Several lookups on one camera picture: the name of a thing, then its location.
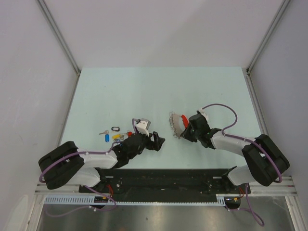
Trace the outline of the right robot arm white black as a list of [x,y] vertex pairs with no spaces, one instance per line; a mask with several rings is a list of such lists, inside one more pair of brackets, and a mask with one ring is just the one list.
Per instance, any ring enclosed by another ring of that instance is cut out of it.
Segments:
[[181,137],[200,142],[205,148],[225,150],[245,159],[245,166],[232,167],[224,173],[222,188],[227,193],[255,181],[265,187],[281,183],[282,174],[290,167],[287,158],[268,135],[261,134],[252,139],[228,134],[225,129],[211,128],[201,112],[188,119]]

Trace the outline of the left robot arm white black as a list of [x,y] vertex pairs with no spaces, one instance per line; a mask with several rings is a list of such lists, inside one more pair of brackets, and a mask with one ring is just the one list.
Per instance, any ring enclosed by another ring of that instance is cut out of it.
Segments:
[[134,133],[124,141],[113,142],[104,152],[81,151],[73,141],[67,141],[38,161],[41,170],[39,182],[45,183],[49,190],[79,184],[102,192],[106,180],[100,176],[100,169],[121,168],[145,149],[158,152],[165,140],[155,131],[149,136]]

